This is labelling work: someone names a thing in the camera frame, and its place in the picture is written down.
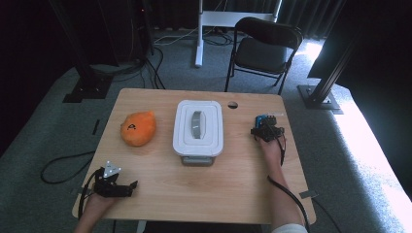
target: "orange plush toy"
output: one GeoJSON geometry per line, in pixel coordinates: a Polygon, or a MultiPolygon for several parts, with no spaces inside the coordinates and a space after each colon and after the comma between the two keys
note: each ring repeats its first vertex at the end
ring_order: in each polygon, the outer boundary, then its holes
{"type": "Polygon", "coordinates": [[[134,147],[145,145],[155,134],[155,114],[153,111],[134,113],[127,116],[120,128],[121,137],[134,147]]]}

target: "sleeve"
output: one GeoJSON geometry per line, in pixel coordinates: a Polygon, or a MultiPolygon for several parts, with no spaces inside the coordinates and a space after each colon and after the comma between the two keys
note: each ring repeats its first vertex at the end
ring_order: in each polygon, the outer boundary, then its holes
{"type": "Polygon", "coordinates": [[[307,233],[306,228],[299,224],[286,224],[272,231],[272,233],[307,233]]]}

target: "chair seat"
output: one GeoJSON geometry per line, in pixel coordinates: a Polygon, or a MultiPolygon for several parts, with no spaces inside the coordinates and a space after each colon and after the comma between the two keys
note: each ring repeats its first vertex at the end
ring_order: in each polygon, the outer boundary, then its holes
{"type": "Polygon", "coordinates": [[[244,38],[236,53],[235,63],[242,68],[280,74],[285,71],[287,49],[244,38]]]}

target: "white desk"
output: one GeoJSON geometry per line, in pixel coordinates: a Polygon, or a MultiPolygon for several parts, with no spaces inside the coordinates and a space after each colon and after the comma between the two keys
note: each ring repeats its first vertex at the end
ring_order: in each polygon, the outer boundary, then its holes
{"type": "Polygon", "coordinates": [[[237,21],[243,17],[257,17],[268,21],[276,21],[282,0],[276,2],[272,14],[263,13],[237,13],[237,12],[212,12],[203,11],[203,0],[199,0],[199,26],[195,66],[201,67],[203,63],[203,26],[234,27],[237,21]]]}

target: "sunlight on floor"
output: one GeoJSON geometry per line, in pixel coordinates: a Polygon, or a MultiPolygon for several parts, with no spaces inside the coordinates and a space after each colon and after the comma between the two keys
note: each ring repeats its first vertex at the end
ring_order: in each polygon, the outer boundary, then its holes
{"type": "Polygon", "coordinates": [[[309,59],[311,59],[312,61],[316,60],[316,58],[318,57],[319,53],[322,50],[322,46],[323,43],[318,42],[317,43],[312,43],[312,42],[308,42],[306,43],[305,47],[303,48],[303,50],[299,50],[296,55],[306,55],[309,59]]]}
{"type": "MultiPolygon", "coordinates": [[[[395,216],[406,232],[412,232],[412,203],[403,191],[375,136],[353,101],[339,103],[344,115],[335,115],[354,164],[364,180],[365,188],[372,188],[374,205],[387,203],[390,215],[395,216]]],[[[380,215],[383,221],[386,216],[380,215]]]]}

